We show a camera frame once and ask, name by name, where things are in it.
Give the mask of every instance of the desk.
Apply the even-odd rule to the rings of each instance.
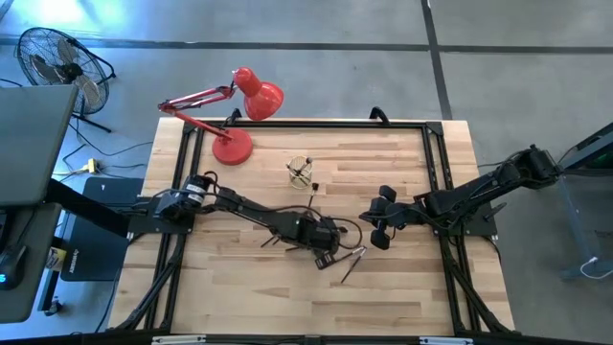
[[[0,208],[16,213],[16,222],[0,230],[9,234],[8,243],[17,241],[36,210],[23,240],[28,247],[24,278],[16,288],[0,291],[0,323],[25,321],[32,311],[59,218],[59,206],[47,197],[50,178],[77,94],[75,85],[0,89]],[[41,306],[47,308],[53,294],[44,295]]]
[[[160,120],[145,196],[170,186],[183,125],[173,118]],[[224,213],[197,217],[185,249],[171,328],[174,334],[452,334],[441,252],[432,230],[407,227],[383,251],[369,243],[372,226],[357,219],[368,210],[381,184],[395,188],[403,201],[430,190],[418,131],[247,130],[254,142],[249,160],[236,167],[220,165],[211,153],[215,137],[206,134],[198,172],[216,171],[220,185],[265,206],[307,204],[310,190],[290,187],[284,164],[293,156],[308,155],[314,159],[313,181],[320,183],[313,206],[324,215],[358,221],[370,249],[340,285],[350,262],[319,271],[308,252],[285,253],[283,243],[260,248],[270,234],[247,220]],[[443,130],[457,186],[478,175],[470,134],[463,121],[443,122]],[[194,141],[188,145],[183,176],[190,168]],[[344,242],[356,239],[356,231],[350,228]],[[124,321],[149,288],[159,241],[160,236],[145,235],[128,248],[110,327]],[[476,290],[501,322],[512,328],[496,253],[480,238],[466,238],[466,248]],[[166,295],[163,290],[158,317]],[[467,324],[465,298],[459,295]]]

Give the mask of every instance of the lamp arm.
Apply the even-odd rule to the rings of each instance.
[[[210,133],[213,133],[216,136],[223,137],[227,140],[232,140],[234,138],[225,130],[197,121],[193,117],[186,115],[179,110],[200,107],[205,104],[211,104],[214,102],[231,99],[232,96],[234,96],[236,89],[237,87],[234,86],[234,84],[231,84],[230,86],[220,86],[218,88],[194,93],[178,99],[165,101],[163,103],[158,104],[158,108],[160,109],[160,111],[164,111],[165,113],[171,114],[174,117],[179,118],[195,127],[202,128]],[[214,95],[215,93],[219,93],[220,95],[203,99],[204,97]]]

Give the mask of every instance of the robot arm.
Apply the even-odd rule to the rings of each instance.
[[[382,186],[379,197],[373,199],[369,211],[360,218],[377,227],[371,242],[382,249],[389,247],[387,226],[402,229],[410,224],[429,224],[440,234],[470,218],[477,209],[498,196],[519,187],[538,190],[551,186],[561,174],[561,168],[548,151],[532,145],[509,156],[492,172],[446,191],[434,191],[414,197],[413,203],[395,202],[396,193]]]
[[[208,192],[211,185],[216,186],[214,193]],[[155,210],[156,217],[170,222],[180,222],[181,219],[193,217],[195,214],[229,212],[268,228],[274,237],[283,242],[330,254],[336,253],[340,233],[346,231],[342,227],[337,227],[331,218],[316,219],[310,211],[282,211],[298,206],[267,208],[237,194],[230,188],[217,186],[216,182],[206,175],[189,176],[182,190],[193,191],[193,194],[165,194]],[[215,202],[205,205],[204,196],[214,196]]]

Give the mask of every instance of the fan guard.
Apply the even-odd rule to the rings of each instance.
[[[108,100],[108,80],[115,78],[113,67],[91,53],[68,34],[48,28],[31,28],[20,37],[16,56],[32,85],[75,84],[79,95],[75,112],[93,114]],[[111,69],[107,76],[99,61]]]

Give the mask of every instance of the wooden table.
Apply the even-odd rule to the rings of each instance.
[[[170,186],[182,128],[180,120],[160,120],[145,196]],[[478,175],[468,125],[445,121],[443,129],[453,180],[458,186]],[[429,191],[418,130],[248,131],[254,142],[253,155],[236,167],[215,160],[211,153],[215,137],[205,135],[198,172],[216,171],[220,185],[265,206],[306,205],[310,190],[290,187],[284,164],[296,155],[310,156],[314,159],[313,180],[320,183],[313,206],[324,215],[358,221],[364,230],[363,242],[370,248],[341,285],[349,261],[319,271],[307,251],[285,253],[288,245],[281,242],[260,248],[270,237],[261,226],[227,213],[199,216],[188,236],[173,333],[452,334],[441,253],[432,230],[427,226],[406,227],[397,232],[391,248],[383,251],[370,245],[372,226],[357,219],[359,213],[368,210],[381,184],[395,188],[398,201],[411,201],[413,195]],[[193,141],[184,176],[192,160]],[[355,242],[357,231],[348,227],[350,234],[343,242]],[[159,241],[160,236],[145,235],[129,247],[109,326],[125,320],[147,291]],[[475,288],[501,322],[512,328],[503,275],[491,244],[466,238],[466,248]],[[166,296],[163,290],[157,323]],[[459,301],[467,325],[461,293]]]

